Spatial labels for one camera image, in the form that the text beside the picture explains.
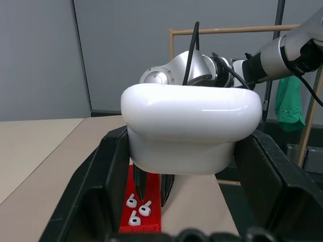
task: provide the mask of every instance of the white earbud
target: white earbud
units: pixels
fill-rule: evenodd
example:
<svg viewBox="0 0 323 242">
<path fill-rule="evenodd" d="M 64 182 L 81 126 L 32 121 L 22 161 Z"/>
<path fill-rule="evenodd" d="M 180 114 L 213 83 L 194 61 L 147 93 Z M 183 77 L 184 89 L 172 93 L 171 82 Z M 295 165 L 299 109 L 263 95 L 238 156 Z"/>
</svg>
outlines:
<svg viewBox="0 0 323 242">
<path fill-rule="evenodd" d="M 136 199 L 134 199 L 134 197 L 135 197 L 135 195 L 131 194 L 129 199 L 127 200 L 126 205 L 127 205 L 128 208 L 137 207 L 137 201 L 136 201 Z"/>
<path fill-rule="evenodd" d="M 140 206 L 139 213 L 144 217 L 148 217 L 151 213 L 151 210 L 149 208 L 150 205 L 151 201 L 148 201 L 145 205 Z"/>
<path fill-rule="evenodd" d="M 131 213 L 131 216 L 129 218 L 129 223 L 128 223 L 130 226 L 139 226 L 139 225 L 141 225 L 141 220 L 140 220 L 139 217 L 136 216 L 136 213 L 137 212 L 135 210 L 133 210 L 132 213 Z"/>
</svg>

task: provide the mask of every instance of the table surface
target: table surface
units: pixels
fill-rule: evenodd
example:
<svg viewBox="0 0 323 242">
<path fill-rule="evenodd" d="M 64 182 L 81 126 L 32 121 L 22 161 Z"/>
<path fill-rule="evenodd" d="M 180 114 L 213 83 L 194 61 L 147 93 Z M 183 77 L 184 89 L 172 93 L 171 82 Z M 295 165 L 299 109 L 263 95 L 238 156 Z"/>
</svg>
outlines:
<svg viewBox="0 0 323 242">
<path fill-rule="evenodd" d="M 38 241 L 70 178 L 121 116 L 0 122 L 1 241 Z M 162 231 L 238 234 L 214 175 L 176 176 Z"/>
</svg>

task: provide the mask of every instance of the gray wall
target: gray wall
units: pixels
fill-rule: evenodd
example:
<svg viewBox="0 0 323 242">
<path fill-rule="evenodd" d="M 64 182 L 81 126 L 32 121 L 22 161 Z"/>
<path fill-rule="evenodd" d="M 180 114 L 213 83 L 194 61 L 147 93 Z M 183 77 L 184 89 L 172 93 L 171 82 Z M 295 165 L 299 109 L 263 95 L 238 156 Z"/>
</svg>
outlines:
<svg viewBox="0 0 323 242">
<path fill-rule="evenodd" d="M 310 18 L 321 7 L 323 7 L 322 0 L 286 0 L 283 24 L 301 24 Z M 315 75 L 316 72 L 307 73 L 304 75 L 305 80 L 307 80 L 312 87 L 315 81 Z M 271 93 L 270 108 L 268 111 L 268 118 L 270 119 L 277 119 L 275 115 L 275 97 L 277 87 L 278 81 L 274 81 Z M 300 93 L 302 97 L 303 116 L 305 118 L 311 95 L 303 84 L 301 84 Z M 321 92 L 319 97 L 323 100 L 323 92 Z M 317 109 L 313 123 L 318 125 L 323 124 L 323 108 L 320 106 Z"/>
<path fill-rule="evenodd" d="M 0 120 L 90 115 L 71 0 L 0 1 Z"/>
<path fill-rule="evenodd" d="M 277 1 L 267 0 L 75 0 L 92 108 L 120 111 L 120 97 L 149 67 L 169 62 L 169 29 L 273 25 Z M 175 36 L 175 54 L 190 36 Z M 245 57 L 273 33 L 200 36 L 202 53 Z M 263 98 L 265 84 L 256 91 Z"/>
</svg>

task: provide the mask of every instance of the green cloth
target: green cloth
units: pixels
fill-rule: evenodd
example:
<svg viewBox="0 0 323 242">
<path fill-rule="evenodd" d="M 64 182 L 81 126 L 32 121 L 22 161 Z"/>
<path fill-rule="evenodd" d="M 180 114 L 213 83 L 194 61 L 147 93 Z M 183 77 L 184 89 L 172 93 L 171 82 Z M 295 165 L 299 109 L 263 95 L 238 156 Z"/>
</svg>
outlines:
<svg viewBox="0 0 323 242">
<path fill-rule="evenodd" d="M 280 127 L 286 132 L 298 130 L 305 126 L 299 87 L 300 80 L 295 76 L 286 77 L 279 81 L 275 113 Z"/>
</svg>

